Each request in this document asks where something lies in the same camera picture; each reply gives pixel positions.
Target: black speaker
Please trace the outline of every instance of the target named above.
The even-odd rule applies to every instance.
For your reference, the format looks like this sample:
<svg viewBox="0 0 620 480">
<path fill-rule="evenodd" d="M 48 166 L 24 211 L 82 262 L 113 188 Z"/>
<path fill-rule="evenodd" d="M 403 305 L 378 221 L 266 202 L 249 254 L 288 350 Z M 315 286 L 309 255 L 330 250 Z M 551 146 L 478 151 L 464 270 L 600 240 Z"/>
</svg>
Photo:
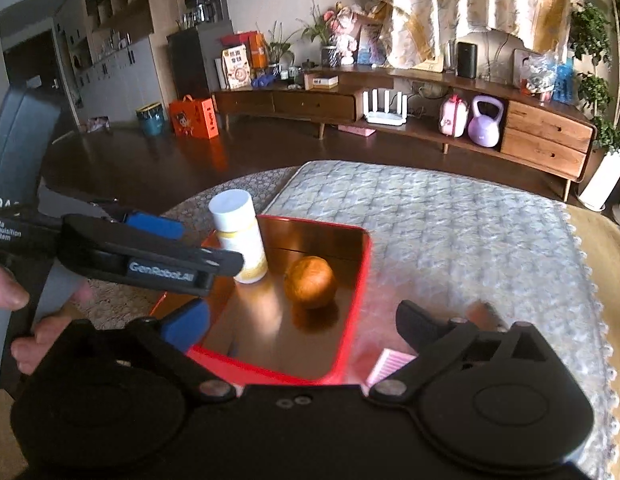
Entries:
<svg viewBox="0 0 620 480">
<path fill-rule="evenodd" d="M 474 43 L 456 44 L 456 75 L 476 79 L 477 51 Z"/>
</svg>

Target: doorway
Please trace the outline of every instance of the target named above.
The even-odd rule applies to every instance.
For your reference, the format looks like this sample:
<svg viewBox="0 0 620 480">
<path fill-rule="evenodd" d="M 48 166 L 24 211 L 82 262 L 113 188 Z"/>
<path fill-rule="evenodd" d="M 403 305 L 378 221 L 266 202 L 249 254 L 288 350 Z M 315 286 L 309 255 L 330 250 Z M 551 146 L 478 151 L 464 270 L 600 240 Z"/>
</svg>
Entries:
<svg viewBox="0 0 620 480">
<path fill-rule="evenodd" d="M 76 122 L 61 79 L 56 60 L 52 31 L 23 41 L 4 51 L 5 71 L 10 85 L 28 86 L 50 94 L 56 94 L 61 105 L 61 115 L 50 140 L 58 139 L 76 130 Z"/>
</svg>

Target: purple kettlebell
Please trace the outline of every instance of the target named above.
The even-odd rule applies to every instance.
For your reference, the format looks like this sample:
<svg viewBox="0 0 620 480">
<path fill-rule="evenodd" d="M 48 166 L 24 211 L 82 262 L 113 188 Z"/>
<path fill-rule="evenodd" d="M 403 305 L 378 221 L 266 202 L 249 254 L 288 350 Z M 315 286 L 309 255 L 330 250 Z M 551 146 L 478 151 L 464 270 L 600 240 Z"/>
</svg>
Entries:
<svg viewBox="0 0 620 480">
<path fill-rule="evenodd" d="M 496 118 L 480 113 L 478 111 L 478 103 L 490 103 L 498 108 Z M 493 148 L 498 144 L 498 138 L 500 137 L 498 125 L 503 118 L 503 103 L 494 97 L 477 95 L 472 101 L 472 112 L 474 113 L 474 118 L 470 122 L 470 126 L 468 126 L 468 135 L 474 144 L 485 148 Z"/>
</svg>

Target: blue trash can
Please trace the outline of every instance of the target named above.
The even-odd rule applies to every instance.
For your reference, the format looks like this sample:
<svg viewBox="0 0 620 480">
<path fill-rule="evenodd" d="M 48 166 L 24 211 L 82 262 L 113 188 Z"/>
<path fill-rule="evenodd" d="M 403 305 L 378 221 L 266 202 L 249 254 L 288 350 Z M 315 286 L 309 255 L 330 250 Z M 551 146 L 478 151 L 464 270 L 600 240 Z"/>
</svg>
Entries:
<svg viewBox="0 0 620 480">
<path fill-rule="evenodd" d="M 165 117 L 163 116 L 163 105 L 153 103 L 136 111 L 136 118 L 141 129 L 147 136 L 157 136 L 163 131 Z"/>
</svg>

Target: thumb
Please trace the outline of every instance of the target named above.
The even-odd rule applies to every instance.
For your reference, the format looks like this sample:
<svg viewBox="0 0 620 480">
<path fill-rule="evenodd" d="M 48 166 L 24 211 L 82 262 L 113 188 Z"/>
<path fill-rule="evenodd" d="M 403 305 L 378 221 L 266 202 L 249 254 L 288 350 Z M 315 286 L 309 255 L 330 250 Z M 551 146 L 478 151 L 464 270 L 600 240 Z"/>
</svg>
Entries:
<svg viewBox="0 0 620 480">
<path fill-rule="evenodd" d="M 30 295 L 0 266 L 0 308 L 19 310 L 28 304 Z"/>
</svg>

